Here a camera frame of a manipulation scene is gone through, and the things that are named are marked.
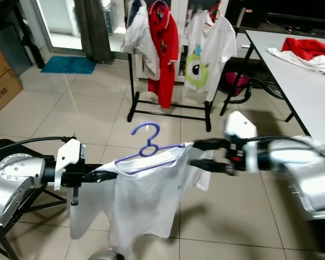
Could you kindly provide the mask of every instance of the purple plastic hanger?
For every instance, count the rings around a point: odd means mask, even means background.
[[[140,149],[139,153],[132,154],[132,155],[123,157],[121,159],[118,159],[118,160],[115,161],[115,164],[117,164],[117,163],[119,163],[121,161],[125,161],[125,160],[130,159],[130,158],[136,157],[136,156],[150,157],[152,155],[155,155],[157,151],[162,150],[162,149],[167,149],[167,148],[172,148],[172,147],[179,147],[179,148],[185,147],[185,144],[166,145],[166,146],[160,146],[160,147],[158,145],[156,145],[156,144],[152,144],[152,139],[155,138],[160,132],[160,126],[155,122],[145,122],[145,123],[139,124],[138,126],[135,127],[135,129],[132,130],[131,134],[134,135],[139,128],[144,127],[144,126],[154,126],[156,128],[156,132],[151,137],[149,137],[147,139],[147,144]],[[143,151],[148,147],[153,147],[154,150],[151,153],[144,154]],[[139,169],[137,171],[133,171],[130,174],[135,174],[135,173],[146,171],[146,170],[149,170],[149,169],[153,169],[153,168],[156,168],[156,167],[159,167],[159,166],[162,166],[162,165],[171,164],[174,161],[176,161],[176,159],[171,160],[171,161],[167,161],[167,162],[162,162],[161,164],[156,164],[156,165],[144,167],[144,168],[141,168],[141,169]]]

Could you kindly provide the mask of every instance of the electrical wire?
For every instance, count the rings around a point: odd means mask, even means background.
[[[266,21],[268,24],[272,25],[273,27],[276,27],[276,28],[279,29],[279,30],[283,30],[283,31],[287,32],[288,34],[292,34],[290,31],[285,30],[284,28],[282,28],[282,27],[280,27],[280,26],[278,26],[278,25],[276,25],[276,24],[274,24],[274,23],[269,22],[269,21],[267,20],[267,18],[265,19],[265,21]]]
[[[30,142],[40,142],[40,141],[50,141],[50,140],[60,140],[63,142],[67,142],[70,139],[72,139],[72,137],[66,137],[66,136],[50,136],[50,137],[40,137],[40,138],[32,138],[32,139],[28,139],[28,140],[23,140],[23,141],[19,141],[16,142],[14,144],[11,145],[6,145],[4,147],[0,148],[0,152],[5,151],[7,149],[19,146],[19,145],[24,145],[24,144],[28,144]]]
[[[289,140],[289,141],[298,142],[300,144],[310,147],[314,152],[316,152],[320,156],[324,157],[324,155],[320,151],[318,151],[314,146],[312,146],[311,144],[309,144],[305,141],[302,141],[302,140],[294,139],[294,138],[291,138],[288,136],[283,136],[283,135],[262,135],[262,136],[257,136],[257,137],[253,137],[253,138],[244,139],[244,142],[248,143],[248,142],[254,142],[254,141],[269,141],[269,140]]]

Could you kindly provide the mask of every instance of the gray curtain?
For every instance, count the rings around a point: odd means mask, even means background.
[[[74,0],[83,51],[98,63],[113,63],[100,0]]]

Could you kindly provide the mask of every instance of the white table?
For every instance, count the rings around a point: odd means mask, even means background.
[[[287,37],[323,43],[325,39],[262,31],[246,31],[246,34],[303,130],[325,144],[325,75],[283,61],[267,51],[282,49]]]

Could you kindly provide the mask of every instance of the green cartoon eye print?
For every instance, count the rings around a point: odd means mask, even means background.
[[[201,62],[200,55],[201,47],[198,44],[193,54],[187,57],[185,69],[185,80],[199,90],[206,84],[208,79],[208,64],[205,65]]]

